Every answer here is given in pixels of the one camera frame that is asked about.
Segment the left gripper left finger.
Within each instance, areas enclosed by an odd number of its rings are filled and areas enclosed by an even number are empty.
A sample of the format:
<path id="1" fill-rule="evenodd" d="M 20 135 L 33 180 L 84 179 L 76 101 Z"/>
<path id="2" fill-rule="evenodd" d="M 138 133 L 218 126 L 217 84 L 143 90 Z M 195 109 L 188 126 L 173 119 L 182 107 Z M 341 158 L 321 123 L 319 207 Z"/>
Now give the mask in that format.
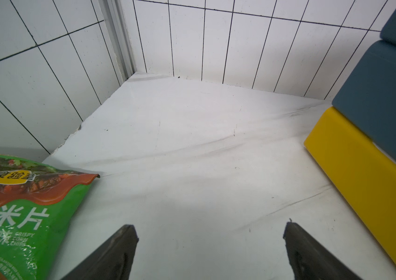
<path id="1" fill-rule="evenodd" d="M 127 280 L 139 238 L 133 225 L 124 225 L 102 243 L 65 280 Z"/>

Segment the teal three-drawer cabinet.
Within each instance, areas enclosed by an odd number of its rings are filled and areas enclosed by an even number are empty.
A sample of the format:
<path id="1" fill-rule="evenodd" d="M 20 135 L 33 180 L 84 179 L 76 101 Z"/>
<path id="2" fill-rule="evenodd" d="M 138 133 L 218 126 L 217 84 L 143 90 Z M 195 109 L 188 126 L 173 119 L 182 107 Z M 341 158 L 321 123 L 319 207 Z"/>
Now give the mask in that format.
<path id="1" fill-rule="evenodd" d="M 332 105 L 396 162 L 396 10 Z"/>

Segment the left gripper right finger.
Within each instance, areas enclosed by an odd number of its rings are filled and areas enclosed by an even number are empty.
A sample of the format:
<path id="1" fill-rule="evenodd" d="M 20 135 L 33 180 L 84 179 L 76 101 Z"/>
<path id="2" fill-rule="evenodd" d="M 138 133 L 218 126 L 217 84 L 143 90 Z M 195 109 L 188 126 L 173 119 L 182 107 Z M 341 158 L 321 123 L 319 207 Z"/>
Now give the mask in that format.
<path id="1" fill-rule="evenodd" d="M 297 223 L 287 222 L 283 239 L 296 280 L 360 279 Z"/>

